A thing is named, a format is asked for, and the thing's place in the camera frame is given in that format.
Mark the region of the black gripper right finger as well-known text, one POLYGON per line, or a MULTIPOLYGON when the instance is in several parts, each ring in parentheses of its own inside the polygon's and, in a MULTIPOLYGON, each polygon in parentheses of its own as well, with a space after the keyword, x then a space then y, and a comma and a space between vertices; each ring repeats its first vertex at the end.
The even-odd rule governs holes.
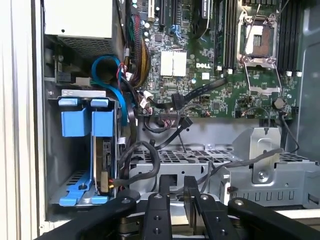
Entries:
POLYGON ((208 240, 318 240, 320 232, 245 198, 227 206, 200 193, 194 176, 184 177, 184 208, 194 234, 208 240))

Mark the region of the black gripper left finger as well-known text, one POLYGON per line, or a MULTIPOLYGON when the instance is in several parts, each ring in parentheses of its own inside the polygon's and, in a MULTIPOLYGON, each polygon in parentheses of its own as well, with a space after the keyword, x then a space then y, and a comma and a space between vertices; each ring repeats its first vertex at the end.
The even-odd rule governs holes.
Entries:
POLYGON ((161 175, 159 192, 152 193, 142 212, 137 201, 129 196, 117 197, 90 211, 81 213, 67 223, 39 236, 38 240, 101 240, 119 229, 121 219, 141 216, 143 240, 171 240, 170 180, 161 175))

